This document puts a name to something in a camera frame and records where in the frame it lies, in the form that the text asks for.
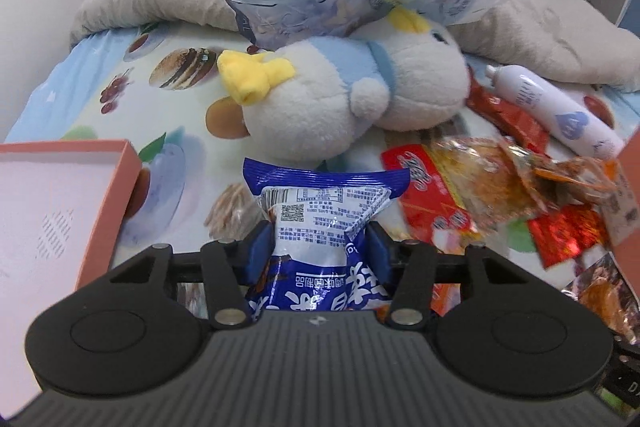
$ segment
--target barcode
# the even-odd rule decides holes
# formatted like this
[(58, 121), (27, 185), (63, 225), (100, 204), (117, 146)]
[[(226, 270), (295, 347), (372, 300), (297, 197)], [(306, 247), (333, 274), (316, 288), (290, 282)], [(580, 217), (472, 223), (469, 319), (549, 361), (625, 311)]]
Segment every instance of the barcode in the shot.
[(609, 208), (614, 214), (617, 214), (620, 211), (620, 203), (618, 202), (618, 198), (615, 194), (609, 198)]
[(632, 208), (630, 211), (628, 211), (625, 214), (625, 219), (627, 224), (630, 224), (633, 221), (637, 221), (638, 220), (638, 208)]
[(276, 204), (286, 203), (288, 196), (289, 196), (288, 188), (268, 188), (262, 194), (262, 201), (264, 202), (265, 209), (269, 210), (272, 206)]
[(280, 213), (281, 221), (304, 221), (305, 205), (304, 204), (283, 204)]

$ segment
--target plush toy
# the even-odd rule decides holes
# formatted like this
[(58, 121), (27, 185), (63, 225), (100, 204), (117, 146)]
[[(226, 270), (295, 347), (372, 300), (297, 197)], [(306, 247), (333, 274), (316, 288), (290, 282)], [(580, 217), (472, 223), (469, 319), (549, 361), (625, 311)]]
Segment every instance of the plush toy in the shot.
[[(454, 39), (403, 7), (348, 38), (314, 37), (256, 55), (224, 51), (218, 69), (256, 145), (283, 160), (332, 158), (372, 125), (432, 127), (456, 114), (469, 90)], [(240, 114), (229, 103), (209, 107), (207, 128), (245, 136), (216, 125)]]

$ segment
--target qr code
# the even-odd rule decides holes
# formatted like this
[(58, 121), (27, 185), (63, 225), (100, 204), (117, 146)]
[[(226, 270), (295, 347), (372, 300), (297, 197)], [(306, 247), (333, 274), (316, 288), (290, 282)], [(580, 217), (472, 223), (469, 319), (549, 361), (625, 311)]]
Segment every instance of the qr code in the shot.
[(628, 211), (625, 214), (625, 219), (627, 224), (632, 223), (633, 221), (637, 221), (638, 220), (638, 208), (632, 208), (630, 211)]
[(280, 213), (281, 221), (304, 221), (305, 205), (304, 204), (283, 204)]
[(609, 208), (614, 214), (617, 214), (620, 211), (620, 203), (618, 202), (618, 198), (615, 194), (609, 198)]

